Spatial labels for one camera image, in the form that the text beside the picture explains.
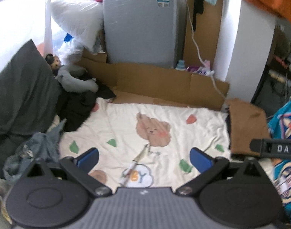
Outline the brown printed t-shirt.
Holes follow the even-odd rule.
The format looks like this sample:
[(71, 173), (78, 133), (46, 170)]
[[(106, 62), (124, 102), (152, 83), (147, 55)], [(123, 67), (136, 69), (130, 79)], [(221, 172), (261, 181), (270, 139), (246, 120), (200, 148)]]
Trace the brown printed t-shirt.
[(266, 113), (263, 109), (241, 101), (228, 99), (230, 114), (230, 151), (233, 155), (259, 157), (249, 146), (253, 139), (269, 139)]

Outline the teal cartoon print blanket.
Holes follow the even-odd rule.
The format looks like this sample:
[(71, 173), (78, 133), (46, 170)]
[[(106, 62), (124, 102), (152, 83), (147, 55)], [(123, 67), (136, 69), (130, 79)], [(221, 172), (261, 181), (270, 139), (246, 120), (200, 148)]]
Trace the teal cartoon print blanket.
[[(291, 100), (274, 114), (268, 129), (272, 139), (291, 140)], [(291, 223), (291, 159), (274, 159), (273, 166), (273, 182)]]

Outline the blue denim garment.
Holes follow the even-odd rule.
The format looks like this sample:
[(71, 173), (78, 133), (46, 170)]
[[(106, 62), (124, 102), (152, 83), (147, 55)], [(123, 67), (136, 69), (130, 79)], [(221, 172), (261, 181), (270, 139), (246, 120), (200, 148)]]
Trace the blue denim garment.
[(41, 158), (47, 163), (58, 162), (59, 142), (66, 121), (66, 119), (62, 120), (47, 133), (33, 134), (17, 148), (13, 155), (6, 159), (3, 173), (10, 184), (17, 182), (30, 163), (37, 158)]

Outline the black folded garment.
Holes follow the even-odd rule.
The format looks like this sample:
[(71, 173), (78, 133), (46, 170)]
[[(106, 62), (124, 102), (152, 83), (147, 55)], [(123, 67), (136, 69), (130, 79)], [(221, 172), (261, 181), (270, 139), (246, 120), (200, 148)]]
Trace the black folded garment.
[(226, 122), (226, 126), (227, 126), (227, 132), (229, 135), (229, 146), (227, 148), (226, 157), (228, 159), (231, 159), (231, 118), (230, 118), (229, 113), (227, 114), (225, 122)]

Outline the cream bear print bedsheet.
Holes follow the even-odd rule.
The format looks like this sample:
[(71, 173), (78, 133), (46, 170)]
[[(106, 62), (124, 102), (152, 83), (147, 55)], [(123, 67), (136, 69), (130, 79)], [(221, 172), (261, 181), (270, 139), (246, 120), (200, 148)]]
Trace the cream bear print bedsheet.
[(108, 103), (102, 98), (87, 120), (62, 135), (60, 156), (98, 149), (99, 161), (89, 174), (115, 190), (128, 168), (126, 187), (177, 189), (199, 175), (190, 150), (230, 158), (227, 114), (206, 108)]

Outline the dark grey pillow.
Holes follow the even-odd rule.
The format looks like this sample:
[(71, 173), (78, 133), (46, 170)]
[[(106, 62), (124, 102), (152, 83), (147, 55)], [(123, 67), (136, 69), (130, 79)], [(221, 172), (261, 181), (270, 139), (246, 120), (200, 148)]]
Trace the dark grey pillow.
[(76, 131), (97, 98), (115, 94), (102, 83), (95, 93), (65, 91), (34, 42), (27, 41), (0, 73), (0, 178), (7, 158), (33, 134), (45, 133), (56, 115), (67, 120), (64, 131)]

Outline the purple detergent bag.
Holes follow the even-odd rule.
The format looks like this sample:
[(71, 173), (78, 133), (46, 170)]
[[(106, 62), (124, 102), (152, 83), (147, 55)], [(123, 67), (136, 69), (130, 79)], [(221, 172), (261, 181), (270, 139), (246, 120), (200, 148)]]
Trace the purple detergent bag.
[(205, 60), (204, 63), (205, 66), (188, 66), (186, 70), (202, 76), (212, 76), (214, 74), (214, 70), (210, 69), (211, 62), (209, 60)]

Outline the brown cardboard sheet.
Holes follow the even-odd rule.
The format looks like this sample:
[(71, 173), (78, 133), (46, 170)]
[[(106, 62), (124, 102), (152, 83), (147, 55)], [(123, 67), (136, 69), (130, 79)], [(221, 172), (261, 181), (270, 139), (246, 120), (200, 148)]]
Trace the brown cardboard sheet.
[(78, 66), (107, 85), (115, 94), (115, 103), (147, 103), (190, 106), (220, 110), (229, 84), (187, 71), (152, 65), (94, 61), (85, 53)]

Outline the teal cap bottle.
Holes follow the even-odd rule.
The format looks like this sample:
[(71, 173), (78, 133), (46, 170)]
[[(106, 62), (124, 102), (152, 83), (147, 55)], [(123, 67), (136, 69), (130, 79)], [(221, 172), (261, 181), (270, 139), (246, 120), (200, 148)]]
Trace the teal cap bottle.
[(184, 60), (179, 60), (177, 62), (177, 65), (176, 65), (175, 68), (176, 68), (176, 70), (185, 71), (186, 70), (185, 61)]

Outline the small bear plush toy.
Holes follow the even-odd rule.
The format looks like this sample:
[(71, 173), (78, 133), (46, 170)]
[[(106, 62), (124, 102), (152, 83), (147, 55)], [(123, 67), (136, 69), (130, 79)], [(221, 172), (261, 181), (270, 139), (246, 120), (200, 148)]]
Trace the small bear plush toy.
[(46, 62), (50, 66), (50, 69), (52, 70), (53, 74), (56, 76), (61, 65), (61, 61), (57, 55), (53, 55), (52, 53), (49, 53), (45, 57)]

